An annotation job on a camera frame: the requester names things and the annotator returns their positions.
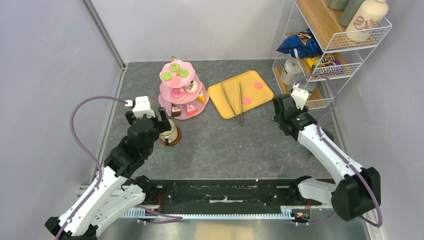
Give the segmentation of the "yellow cake slice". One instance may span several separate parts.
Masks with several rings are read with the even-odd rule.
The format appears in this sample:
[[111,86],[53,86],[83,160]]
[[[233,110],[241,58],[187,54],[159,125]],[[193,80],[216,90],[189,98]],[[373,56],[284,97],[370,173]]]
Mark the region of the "yellow cake slice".
[[204,92],[203,92],[202,90],[201,90],[201,91],[199,91],[199,93],[198,93],[198,95],[197,95],[196,99],[197,99],[199,102],[201,102],[202,104],[206,104],[206,97],[205,97],[205,94],[204,94]]

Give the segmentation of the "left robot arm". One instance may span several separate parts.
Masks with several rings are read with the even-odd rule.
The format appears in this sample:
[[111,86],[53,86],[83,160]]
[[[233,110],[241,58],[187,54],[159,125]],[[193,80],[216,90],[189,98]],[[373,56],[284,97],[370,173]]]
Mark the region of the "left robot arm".
[[135,205],[152,204],[157,198],[154,184],[146,176],[134,182],[115,197],[109,197],[130,179],[153,153],[161,133],[171,130],[166,110],[161,116],[135,118],[127,135],[113,148],[104,161],[101,172],[77,202],[59,217],[50,217],[44,224],[57,240],[96,240],[103,231]]

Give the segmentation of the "beige mug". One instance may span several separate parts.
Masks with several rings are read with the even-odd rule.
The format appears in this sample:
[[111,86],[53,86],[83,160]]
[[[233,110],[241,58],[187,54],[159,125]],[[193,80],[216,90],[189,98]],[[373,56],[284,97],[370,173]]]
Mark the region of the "beige mug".
[[163,132],[160,135],[162,135],[162,136],[170,135],[176,129],[176,125],[175,125],[174,121],[170,119],[169,122],[171,124],[172,129],[170,131]]

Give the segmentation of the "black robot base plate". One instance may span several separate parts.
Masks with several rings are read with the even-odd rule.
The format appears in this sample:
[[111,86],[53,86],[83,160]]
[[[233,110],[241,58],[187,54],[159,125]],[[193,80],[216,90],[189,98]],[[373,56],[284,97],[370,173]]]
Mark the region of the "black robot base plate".
[[280,207],[306,208],[318,201],[295,195],[293,179],[161,179],[154,180],[142,202],[158,205],[162,214],[277,214]]

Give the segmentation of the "red strawberry cake slice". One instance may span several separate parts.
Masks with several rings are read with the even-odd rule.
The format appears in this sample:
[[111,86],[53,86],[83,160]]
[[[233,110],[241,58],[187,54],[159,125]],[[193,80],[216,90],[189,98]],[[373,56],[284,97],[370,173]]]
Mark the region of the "red strawberry cake slice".
[[189,118],[191,118],[191,117],[195,116],[198,113],[198,110],[197,110],[197,108],[194,105],[187,104],[186,105],[186,112],[187,112],[187,116]]

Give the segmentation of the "white chocolate-drizzle donut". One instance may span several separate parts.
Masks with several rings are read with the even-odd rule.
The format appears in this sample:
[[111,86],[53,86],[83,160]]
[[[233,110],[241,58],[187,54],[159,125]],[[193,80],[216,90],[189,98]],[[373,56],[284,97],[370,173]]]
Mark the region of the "white chocolate-drizzle donut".
[[184,87],[186,93],[192,94],[199,89],[199,85],[195,80],[192,80],[189,84]]

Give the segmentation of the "metal serving tongs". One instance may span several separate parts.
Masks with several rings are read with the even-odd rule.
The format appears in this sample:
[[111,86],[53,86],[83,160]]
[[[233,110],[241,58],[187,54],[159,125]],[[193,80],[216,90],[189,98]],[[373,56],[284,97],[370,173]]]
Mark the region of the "metal serving tongs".
[[233,114],[233,117],[236,119],[238,125],[240,127],[243,127],[243,125],[244,125],[244,107],[243,107],[242,84],[240,82],[238,83],[238,96],[239,96],[239,107],[240,107],[240,114],[239,115],[236,114],[232,104],[230,103],[230,99],[228,97],[227,91],[226,91],[224,84],[222,82],[220,83],[220,86],[221,86],[222,92],[224,94],[225,100],[226,100],[226,102],[227,102],[227,104],[228,104],[228,106],[229,106],[229,108],[230,108],[230,110]]

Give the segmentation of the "pink frosted donut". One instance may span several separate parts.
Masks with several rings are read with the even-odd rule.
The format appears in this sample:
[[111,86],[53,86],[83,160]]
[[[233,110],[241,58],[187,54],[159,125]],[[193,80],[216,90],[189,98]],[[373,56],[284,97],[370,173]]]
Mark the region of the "pink frosted donut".
[[181,88],[173,88],[170,92],[170,97],[174,101],[182,101],[186,97],[187,93],[183,87]]

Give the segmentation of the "chocolate cake slice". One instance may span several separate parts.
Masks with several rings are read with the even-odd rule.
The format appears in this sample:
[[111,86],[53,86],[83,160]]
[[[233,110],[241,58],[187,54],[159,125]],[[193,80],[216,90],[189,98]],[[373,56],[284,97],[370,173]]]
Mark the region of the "chocolate cake slice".
[[175,104],[171,104],[171,117],[172,118],[177,118],[180,117],[182,114],[182,110],[176,106]]

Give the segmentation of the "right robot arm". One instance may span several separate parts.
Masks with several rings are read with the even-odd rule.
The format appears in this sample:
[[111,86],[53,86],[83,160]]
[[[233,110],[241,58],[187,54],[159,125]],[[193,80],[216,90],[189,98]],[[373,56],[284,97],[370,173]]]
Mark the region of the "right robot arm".
[[290,94],[272,99],[273,121],[286,136],[293,137],[309,150],[330,173],[333,183],[302,176],[291,182],[289,200],[300,205],[314,200],[330,206],[344,221],[363,218],[376,210],[382,224],[381,175],[374,168],[364,168],[343,152],[324,132],[308,108],[299,108]]

